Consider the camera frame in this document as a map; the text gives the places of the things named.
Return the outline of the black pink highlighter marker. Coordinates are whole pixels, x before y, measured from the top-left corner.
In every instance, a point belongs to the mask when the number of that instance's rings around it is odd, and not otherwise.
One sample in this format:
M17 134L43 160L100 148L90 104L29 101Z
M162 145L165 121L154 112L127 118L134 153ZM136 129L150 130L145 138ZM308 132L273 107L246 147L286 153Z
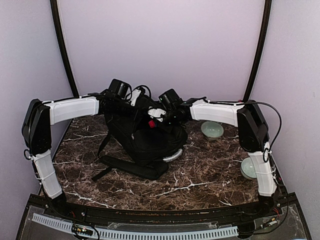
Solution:
M150 121L148 122L148 125L149 125L149 127L150 127L151 129L157 127L157 124L156 124L156 122L155 122L154 120L150 120Z

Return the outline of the black student backpack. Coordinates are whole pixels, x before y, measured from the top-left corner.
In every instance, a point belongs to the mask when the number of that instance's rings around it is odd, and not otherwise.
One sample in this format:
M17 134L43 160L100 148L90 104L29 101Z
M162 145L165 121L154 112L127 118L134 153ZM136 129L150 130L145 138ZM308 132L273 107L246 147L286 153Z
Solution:
M104 115L108 132L98 153L114 138L131 161L100 155L99 162L110 169L119 169L143 179L157 180L163 175L169 168L164 158L182 150L188 134L181 125L176 125L171 132L158 128L158 124L150 128L148 122L152 119L147 114L148 109L160 106L159 102L146 95L140 96L135 106L122 99L103 99L99 112Z

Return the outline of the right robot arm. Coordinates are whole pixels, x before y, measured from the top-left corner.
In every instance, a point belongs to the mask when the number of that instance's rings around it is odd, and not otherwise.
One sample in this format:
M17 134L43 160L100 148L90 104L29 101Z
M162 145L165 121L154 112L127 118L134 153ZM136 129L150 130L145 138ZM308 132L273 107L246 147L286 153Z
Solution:
M159 96L160 107L148 110L157 121L172 125L183 121L212 121L238 129L239 144L250 157L258 183L258 194L271 197L277 189L276 174L271 163L273 142L269 126L260 109L262 102L211 101L206 97L182 100L170 89Z

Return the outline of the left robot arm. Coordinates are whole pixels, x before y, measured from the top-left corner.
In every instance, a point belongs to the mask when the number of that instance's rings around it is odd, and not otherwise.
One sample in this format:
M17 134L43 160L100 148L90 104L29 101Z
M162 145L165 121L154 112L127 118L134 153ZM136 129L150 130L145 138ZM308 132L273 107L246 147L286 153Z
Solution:
M58 100L31 100L22 123L21 134L25 143L23 156L31 161L36 179L45 194L53 200L51 210L60 218L67 218L70 206L58 180L52 157L52 131L55 125L70 123L73 119L104 113L128 113L136 105L142 90L126 82L113 79L101 92Z

